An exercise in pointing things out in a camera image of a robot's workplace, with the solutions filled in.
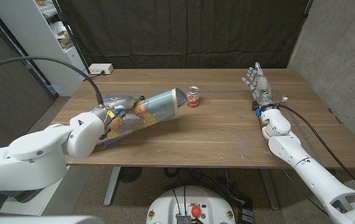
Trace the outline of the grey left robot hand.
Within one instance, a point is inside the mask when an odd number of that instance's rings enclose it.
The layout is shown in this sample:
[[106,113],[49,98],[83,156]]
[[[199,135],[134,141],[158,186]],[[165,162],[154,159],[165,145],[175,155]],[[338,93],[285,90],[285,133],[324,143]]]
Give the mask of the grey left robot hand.
[[140,118],[134,113],[129,113],[134,105],[143,100],[143,97],[137,98],[133,96],[111,96],[103,100],[103,104],[97,106],[91,113],[97,115],[104,123],[109,125],[113,120],[120,118],[122,121],[136,122]]

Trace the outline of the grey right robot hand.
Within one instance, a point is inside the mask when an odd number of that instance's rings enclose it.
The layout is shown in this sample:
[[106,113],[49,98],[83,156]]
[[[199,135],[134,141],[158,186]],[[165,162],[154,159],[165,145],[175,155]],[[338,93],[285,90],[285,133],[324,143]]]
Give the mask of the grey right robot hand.
[[272,88],[258,62],[247,70],[247,77],[243,77],[242,81],[252,92],[259,111],[265,111],[274,106]]

